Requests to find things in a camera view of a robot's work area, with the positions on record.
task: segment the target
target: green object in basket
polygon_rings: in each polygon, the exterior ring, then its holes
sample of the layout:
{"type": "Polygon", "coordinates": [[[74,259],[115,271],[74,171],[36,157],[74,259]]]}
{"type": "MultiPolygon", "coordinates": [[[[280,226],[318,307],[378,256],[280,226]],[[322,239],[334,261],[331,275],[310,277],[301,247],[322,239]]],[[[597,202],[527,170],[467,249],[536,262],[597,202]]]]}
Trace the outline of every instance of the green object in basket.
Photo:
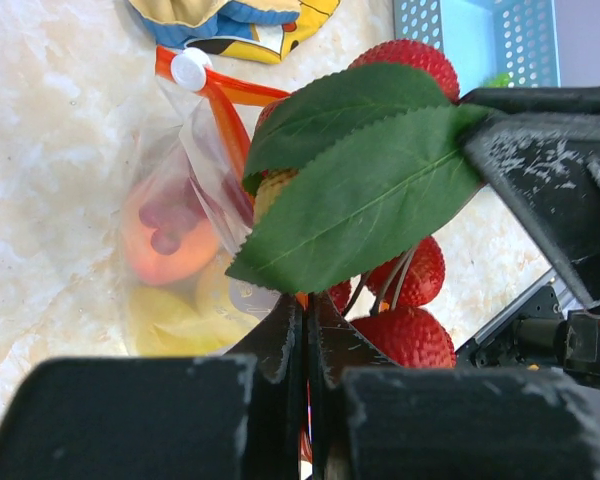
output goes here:
{"type": "Polygon", "coordinates": [[[508,73],[501,73],[493,78],[490,78],[482,84],[485,88],[506,88],[511,82],[511,77],[508,73]]]}

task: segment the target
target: strawberry stem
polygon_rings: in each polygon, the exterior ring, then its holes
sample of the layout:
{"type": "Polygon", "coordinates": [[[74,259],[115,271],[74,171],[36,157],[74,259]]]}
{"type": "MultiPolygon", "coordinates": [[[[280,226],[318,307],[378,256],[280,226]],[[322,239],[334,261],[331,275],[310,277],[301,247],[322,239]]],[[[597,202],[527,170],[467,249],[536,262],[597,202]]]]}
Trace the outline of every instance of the strawberry stem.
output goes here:
{"type": "Polygon", "coordinates": [[[362,287],[364,287],[367,284],[367,280],[369,280],[370,276],[371,276],[371,270],[363,273],[362,277],[360,277],[360,281],[358,282],[358,285],[356,286],[356,289],[354,290],[353,295],[351,296],[351,300],[349,300],[349,303],[347,303],[347,306],[344,307],[344,310],[342,311],[343,318],[347,316],[347,314],[351,311],[353,306],[356,304],[356,301],[358,300],[358,297],[360,296],[360,293],[362,292],[362,287]]]}
{"type": "Polygon", "coordinates": [[[407,263],[407,261],[409,261],[409,262],[411,261],[411,260],[409,260],[409,257],[411,256],[411,250],[413,250],[413,249],[410,248],[409,250],[404,252],[400,256],[400,258],[398,259],[396,264],[393,266],[391,273],[389,273],[389,276],[382,284],[382,288],[380,289],[380,291],[378,292],[378,295],[376,296],[376,301],[373,303],[373,306],[371,307],[371,311],[369,312],[370,316],[373,317],[373,316],[377,315],[378,312],[380,311],[380,304],[382,303],[382,299],[384,298],[384,296],[387,294],[387,290],[389,290],[389,286],[391,285],[391,282],[393,282],[393,279],[396,277],[396,275],[398,274],[400,269],[402,267],[404,267],[405,263],[407,263]]]}
{"type": "Polygon", "coordinates": [[[400,279],[398,280],[398,284],[396,285],[396,291],[393,292],[393,299],[391,300],[391,310],[396,309],[398,299],[400,298],[400,291],[402,290],[402,285],[404,284],[404,279],[407,276],[407,272],[409,271],[409,267],[411,266],[411,262],[413,261],[413,255],[415,253],[415,248],[409,249],[409,256],[407,257],[407,261],[404,262],[404,266],[402,267],[402,271],[400,272],[400,279]]]}

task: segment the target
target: marble pattern tabletop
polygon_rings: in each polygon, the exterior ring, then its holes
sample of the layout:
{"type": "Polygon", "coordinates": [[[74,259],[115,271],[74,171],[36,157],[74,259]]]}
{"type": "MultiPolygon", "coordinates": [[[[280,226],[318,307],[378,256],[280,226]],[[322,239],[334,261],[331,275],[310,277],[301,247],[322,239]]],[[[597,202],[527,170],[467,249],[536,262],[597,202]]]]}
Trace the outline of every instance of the marble pattern tabletop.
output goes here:
{"type": "MultiPolygon", "coordinates": [[[[214,65],[293,90],[390,39],[392,21],[389,0],[344,0],[280,65],[214,65]]],[[[49,357],[126,354],[119,208],[134,136],[173,117],[153,60],[124,0],[0,0],[0,416],[49,357]]],[[[548,268],[489,189],[436,236],[448,272],[430,309],[456,345],[548,268]]]]}

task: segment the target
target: bunch of artificial strawberries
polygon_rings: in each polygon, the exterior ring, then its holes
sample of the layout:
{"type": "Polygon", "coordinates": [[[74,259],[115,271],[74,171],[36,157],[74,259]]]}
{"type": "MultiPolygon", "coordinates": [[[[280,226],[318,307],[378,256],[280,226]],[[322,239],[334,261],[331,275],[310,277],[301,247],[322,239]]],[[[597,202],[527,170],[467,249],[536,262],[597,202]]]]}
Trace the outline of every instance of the bunch of artificial strawberries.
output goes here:
{"type": "MultiPolygon", "coordinates": [[[[367,51],[349,68],[378,62],[422,69],[436,80],[452,102],[458,100],[457,75],[446,57],[433,47],[411,40],[394,40],[367,51]]],[[[283,101],[278,100],[262,111],[256,129],[283,101]]],[[[255,199],[256,222],[296,174],[294,170],[265,172],[255,199]]],[[[433,237],[427,237],[415,249],[364,274],[353,297],[349,280],[331,287],[329,294],[338,310],[346,314],[366,285],[376,296],[376,303],[370,316],[352,322],[362,335],[405,367],[454,367],[456,356],[449,334],[429,312],[419,308],[438,295],[444,275],[440,247],[433,237]]]]}

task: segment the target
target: cloth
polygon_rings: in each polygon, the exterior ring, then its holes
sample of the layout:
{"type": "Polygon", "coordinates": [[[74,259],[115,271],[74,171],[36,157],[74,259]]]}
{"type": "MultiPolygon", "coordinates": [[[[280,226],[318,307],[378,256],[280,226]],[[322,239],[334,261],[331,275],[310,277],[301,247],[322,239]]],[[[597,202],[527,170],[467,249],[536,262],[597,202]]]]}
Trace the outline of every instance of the cloth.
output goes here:
{"type": "Polygon", "coordinates": [[[129,0],[168,48],[279,63],[313,35],[340,0],[129,0]]]}

